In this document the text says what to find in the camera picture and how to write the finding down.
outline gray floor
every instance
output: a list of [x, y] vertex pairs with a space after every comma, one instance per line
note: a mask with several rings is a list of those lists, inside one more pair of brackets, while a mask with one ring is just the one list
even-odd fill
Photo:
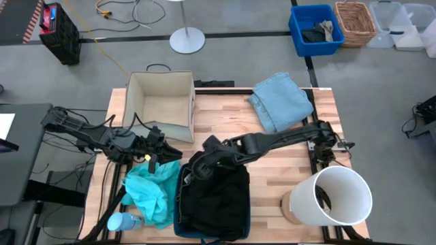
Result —
[[[92, 29], [124, 27], [95, 15], [93, 1], [71, 2]], [[139, 15], [146, 21], [149, 3], [143, 2]], [[158, 2], [165, 7], [167, 16], [152, 30], [104, 31], [96, 36], [171, 34], [181, 26], [178, 3]], [[414, 2], [436, 5], [431, 0]], [[185, 6], [191, 25], [205, 33], [225, 33], [287, 31], [291, 4], [288, 0], [189, 0]], [[110, 9], [114, 13], [116, 10], [117, 15], [123, 13], [120, 15], [127, 19], [131, 7], [113, 5]], [[151, 63], [164, 63], [173, 69], [192, 70], [195, 79], [235, 80], [237, 86], [253, 86], [278, 71], [287, 71], [299, 86], [310, 86], [304, 59], [296, 56], [291, 37], [208, 39], [201, 51], [190, 55], [175, 53], [168, 41], [102, 45], [127, 71], [143, 71]], [[123, 87], [127, 81], [95, 44], [83, 45], [81, 62], [74, 67], [60, 65], [43, 46], [0, 47], [0, 64], [0, 83], [7, 89], [0, 96], [0, 103], [51, 102], [70, 108], [104, 109], [112, 88]], [[435, 95], [436, 60], [429, 59], [425, 52], [361, 48], [313, 57], [313, 64], [319, 85], [333, 87], [346, 138], [356, 142], [352, 150], [354, 169], [373, 192], [373, 211], [367, 219], [371, 237], [380, 242], [434, 244], [436, 145], [427, 137], [408, 140], [401, 133], [401, 125], [411, 117], [414, 104]], [[95, 123], [104, 118], [101, 112], [86, 115]], [[87, 156], [43, 146], [35, 171], [47, 163], [50, 170], [71, 171], [86, 159]], [[45, 180], [46, 173], [32, 178]], [[69, 222], [65, 215], [78, 212], [54, 214], [48, 220], [53, 227], [47, 228], [47, 232], [75, 237], [77, 218]], [[38, 244], [60, 241], [41, 234]]]

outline open beige box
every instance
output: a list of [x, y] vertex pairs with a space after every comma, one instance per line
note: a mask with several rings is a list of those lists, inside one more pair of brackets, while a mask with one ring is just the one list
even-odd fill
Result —
[[[157, 126], [166, 137], [193, 143], [193, 108], [196, 91], [190, 71], [132, 72], [126, 92], [123, 127], [134, 113], [149, 126]], [[131, 129], [146, 137], [149, 130], [138, 120]]]

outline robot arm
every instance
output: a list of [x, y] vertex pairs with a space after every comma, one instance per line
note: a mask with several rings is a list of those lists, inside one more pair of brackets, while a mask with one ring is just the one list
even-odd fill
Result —
[[296, 129], [279, 133], [248, 133], [220, 142], [214, 135], [204, 143], [204, 152], [192, 163], [192, 171], [197, 178], [205, 179], [212, 175], [213, 169], [220, 166], [235, 166], [257, 161], [269, 150], [311, 141], [318, 160], [335, 160], [332, 147], [336, 144], [336, 134], [329, 122], [317, 121]]
[[156, 162], [164, 164], [182, 158], [182, 152], [168, 145], [164, 134], [157, 127], [153, 127], [145, 138], [128, 129], [106, 127], [104, 123], [90, 125], [69, 116], [67, 110], [60, 107], [51, 109], [41, 124], [47, 131], [68, 133], [76, 137], [90, 149], [101, 149], [115, 163], [130, 164], [135, 157], [142, 158], [148, 154], [151, 156], [149, 171], [152, 174]]

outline metal bracket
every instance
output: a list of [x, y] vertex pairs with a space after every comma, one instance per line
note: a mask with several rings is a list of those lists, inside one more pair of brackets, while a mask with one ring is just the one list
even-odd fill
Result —
[[[315, 150], [315, 143], [313, 142], [308, 142], [309, 145], [309, 150]], [[350, 149], [351, 147], [354, 146], [354, 143], [352, 142], [348, 142], [347, 140], [342, 140], [342, 142], [337, 142], [333, 147], [332, 147], [332, 151], [339, 151], [339, 152], [347, 152], [347, 149], [345, 148], [344, 144], [346, 146], [348, 146], [348, 149]]]

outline wooden table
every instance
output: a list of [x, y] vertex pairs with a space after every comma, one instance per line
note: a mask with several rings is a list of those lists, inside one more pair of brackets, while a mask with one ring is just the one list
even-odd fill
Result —
[[[331, 89], [314, 88], [313, 94], [319, 119], [329, 121], [333, 130], [343, 137], [341, 122]], [[244, 133], [264, 130], [257, 114], [247, 101], [248, 96], [196, 96], [195, 142], [188, 144], [176, 140], [168, 140], [171, 146], [183, 151], [182, 164], [187, 163], [188, 159], [196, 151], [202, 150], [202, 142], [211, 134], [216, 135], [220, 140], [224, 140]], [[113, 114], [116, 115], [113, 126], [122, 125], [124, 105], [125, 88], [114, 89], [107, 113], [107, 118]], [[347, 154], [337, 154], [337, 159], [344, 165], [351, 167]], [[104, 155], [99, 155], [95, 161], [93, 177], [87, 196], [83, 230], [80, 234], [81, 238], [88, 234], [97, 222], [103, 174], [107, 163], [108, 160]], [[258, 161], [247, 164], [247, 169], [250, 173], [251, 231], [246, 240], [236, 242], [323, 242], [320, 227], [294, 225], [284, 219], [279, 207], [283, 194], [292, 190], [296, 184], [312, 174], [306, 143], [271, 150]], [[108, 203], [113, 171], [114, 164], [111, 163], [104, 183], [102, 214]], [[132, 214], [140, 214], [139, 210], [134, 206], [129, 207], [127, 211]], [[366, 238], [369, 237], [365, 222], [356, 225], [354, 228], [360, 235]], [[334, 238], [332, 227], [330, 228], [330, 236]], [[114, 233], [111, 232], [109, 237], [113, 238]], [[138, 231], [124, 231], [121, 238], [121, 243], [198, 242], [199, 240], [190, 240], [176, 236], [172, 225], [163, 230], [146, 227]]]

